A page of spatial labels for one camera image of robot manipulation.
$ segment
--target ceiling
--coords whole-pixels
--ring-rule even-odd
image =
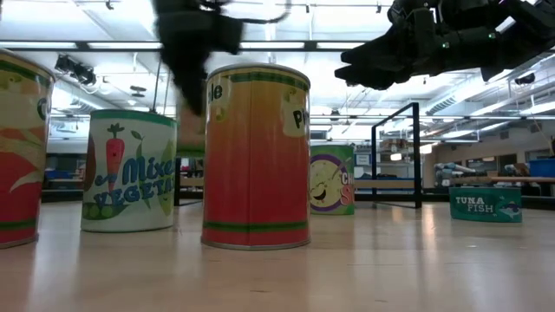
[[[149,0],[112,0],[109,10],[103,0],[4,0],[0,21],[2,41],[103,41],[152,42],[154,14]],[[235,17],[275,17],[284,9],[283,0],[237,0],[227,5],[226,14]],[[244,41],[368,41],[389,28],[387,8],[392,0],[294,0],[291,15],[276,25],[247,24]],[[377,4],[383,9],[377,13]],[[125,108],[148,110],[155,103],[160,114],[175,115],[176,92],[167,68],[160,66],[155,52],[18,52],[53,69],[60,54],[94,67],[98,83],[90,88],[79,87],[71,78],[60,75],[53,98],[55,112],[67,112],[72,98],[79,97],[90,109]],[[214,53],[207,63],[208,71],[225,65],[244,62],[275,62],[298,69],[311,82],[310,113],[329,114],[332,108],[341,114],[389,115],[411,101],[421,103],[421,112],[435,115],[471,115],[479,109],[507,101],[492,112],[484,114],[518,114],[530,106],[530,97],[512,101],[515,95],[537,94],[539,101],[550,101],[551,83],[555,78],[550,55],[542,55],[513,72],[505,72],[489,84],[481,80],[477,69],[445,73],[436,77],[417,76],[394,85],[386,91],[362,87],[348,88],[335,78],[334,70],[343,66],[340,52],[280,52],[247,51],[241,55]],[[525,74],[530,67],[537,80],[527,87],[516,86],[514,78]],[[132,98],[130,87],[147,89],[143,98]],[[87,113],[87,109],[78,111]],[[462,127],[464,121],[434,120],[424,124],[425,131],[441,129],[451,132]],[[352,125],[335,124],[341,128],[337,137],[368,138],[371,122]]]

